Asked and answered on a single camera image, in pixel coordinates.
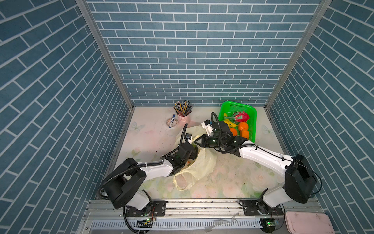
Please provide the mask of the yellow printed plastic bag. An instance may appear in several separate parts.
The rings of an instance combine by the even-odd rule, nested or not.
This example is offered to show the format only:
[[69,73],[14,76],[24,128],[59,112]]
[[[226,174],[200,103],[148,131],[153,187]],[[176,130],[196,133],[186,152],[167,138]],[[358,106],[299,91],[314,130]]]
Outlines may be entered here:
[[213,173],[218,154],[210,148],[197,148],[197,158],[188,160],[186,166],[173,176],[173,184],[179,191],[195,189],[200,185],[208,184],[208,177]]

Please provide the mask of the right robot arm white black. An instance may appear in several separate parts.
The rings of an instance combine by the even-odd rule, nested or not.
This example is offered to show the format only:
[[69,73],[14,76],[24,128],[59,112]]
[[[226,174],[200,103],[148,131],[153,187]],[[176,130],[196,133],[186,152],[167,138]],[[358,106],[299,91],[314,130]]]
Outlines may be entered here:
[[221,154],[232,154],[252,160],[278,173],[283,182],[271,189],[265,189],[256,201],[257,209],[266,215],[271,208],[295,201],[305,204],[317,183],[316,173],[310,168],[305,156],[294,157],[264,149],[242,136],[234,136],[223,121],[203,122],[206,133],[194,143],[202,148],[217,149]]

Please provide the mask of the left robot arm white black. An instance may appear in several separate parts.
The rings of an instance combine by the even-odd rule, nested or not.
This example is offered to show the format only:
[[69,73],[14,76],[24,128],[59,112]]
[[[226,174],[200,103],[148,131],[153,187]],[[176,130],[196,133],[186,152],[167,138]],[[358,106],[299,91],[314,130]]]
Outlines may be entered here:
[[139,163],[128,158],[114,169],[98,188],[97,195],[105,191],[103,199],[110,200],[114,208],[133,207],[147,215],[153,201],[145,191],[140,191],[143,182],[158,177],[172,176],[181,171],[189,159],[195,159],[198,148],[185,142],[164,155],[161,161]]

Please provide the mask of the red dragon fruit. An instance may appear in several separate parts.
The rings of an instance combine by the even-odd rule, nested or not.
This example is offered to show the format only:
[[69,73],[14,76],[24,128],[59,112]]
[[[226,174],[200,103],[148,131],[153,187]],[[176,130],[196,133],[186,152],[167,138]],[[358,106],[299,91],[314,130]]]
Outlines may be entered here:
[[229,119],[232,122],[247,122],[250,119],[250,116],[244,111],[237,111],[231,114],[224,113],[224,119]]

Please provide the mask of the orange fruit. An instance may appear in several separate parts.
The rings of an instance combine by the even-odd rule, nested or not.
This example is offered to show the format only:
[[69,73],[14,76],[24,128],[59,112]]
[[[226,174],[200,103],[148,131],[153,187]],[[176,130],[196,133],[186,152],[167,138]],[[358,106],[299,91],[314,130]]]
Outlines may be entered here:
[[248,130],[241,130],[240,136],[246,139],[249,139],[249,131]]
[[230,131],[233,134],[233,136],[237,136],[238,135],[238,131],[235,128],[230,128]]
[[238,130],[239,131],[248,131],[249,129],[249,126],[247,124],[247,122],[240,122],[239,125],[238,125]]

